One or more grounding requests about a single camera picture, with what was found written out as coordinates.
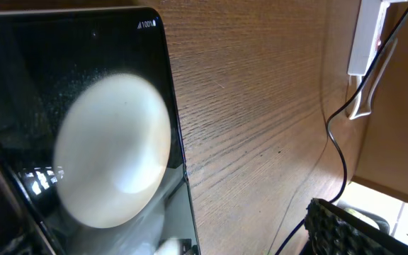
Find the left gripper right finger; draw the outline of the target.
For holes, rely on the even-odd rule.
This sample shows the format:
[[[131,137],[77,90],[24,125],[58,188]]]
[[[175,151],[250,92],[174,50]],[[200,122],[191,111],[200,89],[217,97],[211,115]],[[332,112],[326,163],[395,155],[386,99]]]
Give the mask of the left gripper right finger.
[[[307,206],[306,254],[408,255],[408,245],[320,198]]]

